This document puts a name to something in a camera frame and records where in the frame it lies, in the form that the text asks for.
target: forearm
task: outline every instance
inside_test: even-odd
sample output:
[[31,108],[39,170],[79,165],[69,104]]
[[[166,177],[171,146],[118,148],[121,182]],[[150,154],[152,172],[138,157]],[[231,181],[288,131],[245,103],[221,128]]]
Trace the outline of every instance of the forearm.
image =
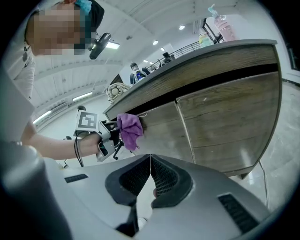
[[[46,158],[53,158],[54,160],[76,158],[74,140],[57,140],[39,135],[36,133],[31,122],[27,124],[23,132],[22,143],[23,145],[34,147]],[[91,144],[88,137],[78,141],[78,148],[81,157],[96,154],[98,152],[97,144]]]

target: pink bottle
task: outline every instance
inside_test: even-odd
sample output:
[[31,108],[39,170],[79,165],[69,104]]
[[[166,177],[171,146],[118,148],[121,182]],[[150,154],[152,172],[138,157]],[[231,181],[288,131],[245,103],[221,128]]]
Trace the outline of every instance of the pink bottle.
[[208,10],[212,13],[212,16],[214,17],[215,21],[214,24],[216,28],[220,31],[224,41],[234,41],[238,40],[232,26],[227,22],[226,16],[219,15],[216,10],[213,9],[215,4],[213,4],[211,7],[208,8]]

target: blue hair tie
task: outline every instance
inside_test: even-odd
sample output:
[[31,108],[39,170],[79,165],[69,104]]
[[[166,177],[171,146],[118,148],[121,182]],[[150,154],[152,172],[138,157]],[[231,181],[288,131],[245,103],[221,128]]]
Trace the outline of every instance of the blue hair tie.
[[92,2],[89,0],[77,0],[75,4],[78,5],[80,9],[86,13],[86,15],[88,15],[92,9]]

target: cabinet door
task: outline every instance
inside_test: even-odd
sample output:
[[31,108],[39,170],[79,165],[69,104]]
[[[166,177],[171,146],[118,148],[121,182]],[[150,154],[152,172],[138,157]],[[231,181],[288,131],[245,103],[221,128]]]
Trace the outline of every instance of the cabinet door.
[[188,138],[174,102],[138,115],[144,130],[134,153],[155,153],[193,162]]
[[280,84],[275,72],[178,98],[195,162],[221,172],[253,166],[273,134]]

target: black camera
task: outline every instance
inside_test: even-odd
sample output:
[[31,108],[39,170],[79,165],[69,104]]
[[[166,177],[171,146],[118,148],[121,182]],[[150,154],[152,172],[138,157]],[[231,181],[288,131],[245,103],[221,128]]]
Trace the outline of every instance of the black camera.
[[111,40],[112,36],[110,33],[104,33],[100,39],[95,39],[94,44],[92,44],[88,50],[90,51],[90,59],[95,60],[99,54],[105,49],[108,42]]

